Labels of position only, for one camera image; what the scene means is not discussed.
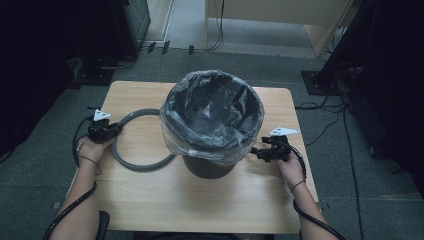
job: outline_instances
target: black garbage bag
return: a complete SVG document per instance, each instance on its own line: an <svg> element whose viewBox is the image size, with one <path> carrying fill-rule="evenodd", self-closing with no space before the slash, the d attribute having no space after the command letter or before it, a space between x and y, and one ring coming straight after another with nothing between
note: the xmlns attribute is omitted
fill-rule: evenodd
<svg viewBox="0 0 424 240"><path fill-rule="evenodd" d="M165 142L172 154L234 165L256 143L262 102L245 81L216 70L188 74L160 109Z"/></svg>

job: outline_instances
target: person's right hand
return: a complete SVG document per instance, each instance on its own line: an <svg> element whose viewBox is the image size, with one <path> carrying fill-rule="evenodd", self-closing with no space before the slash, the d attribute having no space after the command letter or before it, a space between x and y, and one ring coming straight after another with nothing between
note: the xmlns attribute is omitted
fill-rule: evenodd
<svg viewBox="0 0 424 240"><path fill-rule="evenodd" d="M288 156L287 162L283 160L277 161L278 167L280 169L281 175L287 181L287 187L292 189L294 185L303 181L305 177L303 176L302 165L300 165L299 158L291 152Z"/></svg>

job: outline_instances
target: plastic bag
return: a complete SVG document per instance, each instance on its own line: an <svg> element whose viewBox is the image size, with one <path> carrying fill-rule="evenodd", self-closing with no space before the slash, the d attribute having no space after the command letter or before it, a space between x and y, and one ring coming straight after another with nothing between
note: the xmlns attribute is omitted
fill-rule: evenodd
<svg viewBox="0 0 424 240"><path fill-rule="evenodd" d="M251 86L216 70L185 76L160 109L162 132L172 154L220 166L234 165L250 152L263 116L262 102Z"/></svg>

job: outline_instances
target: wooden table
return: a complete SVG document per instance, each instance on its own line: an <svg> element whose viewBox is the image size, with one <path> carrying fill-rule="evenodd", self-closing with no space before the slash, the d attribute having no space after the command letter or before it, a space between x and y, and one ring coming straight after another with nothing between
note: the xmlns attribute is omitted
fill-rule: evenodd
<svg viewBox="0 0 424 240"><path fill-rule="evenodd" d="M175 84L114 82L102 110L111 122L144 108L160 108ZM299 129L290 91L254 88L265 117L259 134L277 126ZM318 200L302 135L289 136L290 143L305 157L307 185ZM269 145L256 144L258 148ZM159 117L143 116L128 123L118 138L120 155L134 164L157 162L169 154ZM265 163L249 154L227 176L207 180L193 175L181 156L149 173L132 172L121 166L111 151L101 162L103 174L96 181L101 210L111 215L109 230L174 231L214 233L298 233L299 221L292 195L275 162Z"/></svg>
<svg viewBox="0 0 424 240"><path fill-rule="evenodd" d="M221 17L222 1L205 0L205 49L208 49L208 18ZM226 0L223 18L302 24L316 56L321 57L329 40L351 10L353 2L354 0Z"/></svg>

